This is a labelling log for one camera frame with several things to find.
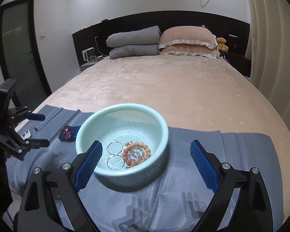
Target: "metal screw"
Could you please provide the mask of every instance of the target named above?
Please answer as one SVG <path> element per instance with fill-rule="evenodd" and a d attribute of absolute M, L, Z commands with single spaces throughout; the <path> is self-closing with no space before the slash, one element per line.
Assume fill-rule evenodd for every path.
<path fill-rule="evenodd" d="M 37 174 L 37 173 L 39 173 L 40 171 L 41 171 L 40 168 L 37 167 L 37 168 L 35 168 L 35 169 L 33 170 L 33 173 L 34 173 L 34 174 Z"/>
<path fill-rule="evenodd" d="M 64 169 L 64 170 L 67 170 L 67 169 L 69 169 L 71 167 L 71 164 L 70 163 L 65 163 L 65 164 L 63 164 L 63 166 L 62 166 L 62 168 Z"/>
<path fill-rule="evenodd" d="M 257 174 L 257 173 L 259 173 L 259 170 L 258 170 L 258 168 L 255 168 L 255 167 L 254 167 L 254 168 L 252 169 L 252 172 L 255 173 L 255 174 Z"/>
<path fill-rule="evenodd" d="M 228 163 L 224 163 L 224 164 L 222 164 L 222 167 L 223 167 L 224 169 L 230 169 L 230 165 L 229 165 Z"/>

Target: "door frame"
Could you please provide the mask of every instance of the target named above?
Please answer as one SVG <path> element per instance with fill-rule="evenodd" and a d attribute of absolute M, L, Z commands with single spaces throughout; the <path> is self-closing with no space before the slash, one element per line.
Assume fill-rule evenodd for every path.
<path fill-rule="evenodd" d="M 45 93 L 47 96 L 50 96 L 52 94 L 52 91 L 50 89 L 50 86 L 48 84 L 42 62 L 40 59 L 39 55 L 39 49 L 38 49 L 38 44 L 36 42 L 36 31 L 34 27 L 34 9 L 33 9 L 33 4 L 34 0 L 15 0 L 9 3 L 6 3 L 2 6 L 0 6 L 0 67 L 2 71 L 2 75 L 4 80 L 10 78 L 9 72 L 6 66 L 5 62 L 5 57 L 4 57 L 4 51 L 3 51 L 3 42 L 2 42 L 2 16 L 3 16 L 3 11 L 7 8 L 10 8 L 12 6 L 22 4 L 22 3 L 28 3 L 28 29 L 29 29 L 29 37 L 30 37 L 30 43 L 31 43 L 31 49 L 33 50 L 33 58 L 36 64 L 36 69 L 38 71 L 38 75 L 41 79 L 43 89 L 45 90 Z M 14 93 L 12 100 L 15 104 L 16 107 L 22 106 L 20 104 L 19 99 L 17 98 L 16 93 Z"/>

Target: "purple crystal ball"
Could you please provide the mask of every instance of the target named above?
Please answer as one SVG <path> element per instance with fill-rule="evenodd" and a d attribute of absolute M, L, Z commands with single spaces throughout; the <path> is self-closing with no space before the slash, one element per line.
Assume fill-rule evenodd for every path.
<path fill-rule="evenodd" d="M 66 125 L 61 129 L 61 133 L 65 138 L 70 138 L 73 135 L 74 131 L 71 126 Z"/>

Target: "blue gripper pad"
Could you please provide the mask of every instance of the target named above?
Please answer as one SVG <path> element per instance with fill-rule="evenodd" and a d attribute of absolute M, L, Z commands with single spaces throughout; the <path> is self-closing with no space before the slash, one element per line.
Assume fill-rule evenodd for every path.
<path fill-rule="evenodd" d="M 219 189 L 217 172 L 196 141 L 193 141 L 190 145 L 190 155 L 197 166 L 206 187 L 212 189 L 212 191 L 216 193 Z"/>
<path fill-rule="evenodd" d="M 79 192 L 81 189 L 86 187 L 102 156 L 102 144 L 99 141 L 94 142 L 86 153 L 79 154 L 76 159 L 78 159 L 79 156 L 79 158 L 81 158 L 84 155 L 86 157 L 75 172 L 73 187 L 76 192 Z"/>
<path fill-rule="evenodd" d="M 44 114 L 27 113 L 26 117 L 29 120 L 36 120 L 36 121 L 44 121 L 45 120 L 45 115 Z"/>

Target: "door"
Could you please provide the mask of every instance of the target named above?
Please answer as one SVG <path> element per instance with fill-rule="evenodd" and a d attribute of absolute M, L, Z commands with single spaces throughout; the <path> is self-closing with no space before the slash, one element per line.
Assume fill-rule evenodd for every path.
<path fill-rule="evenodd" d="M 16 107 L 34 110 L 51 94 L 36 43 L 33 0 L 0 7 L 0 66 L 5 80 L 17 80 Z"/>

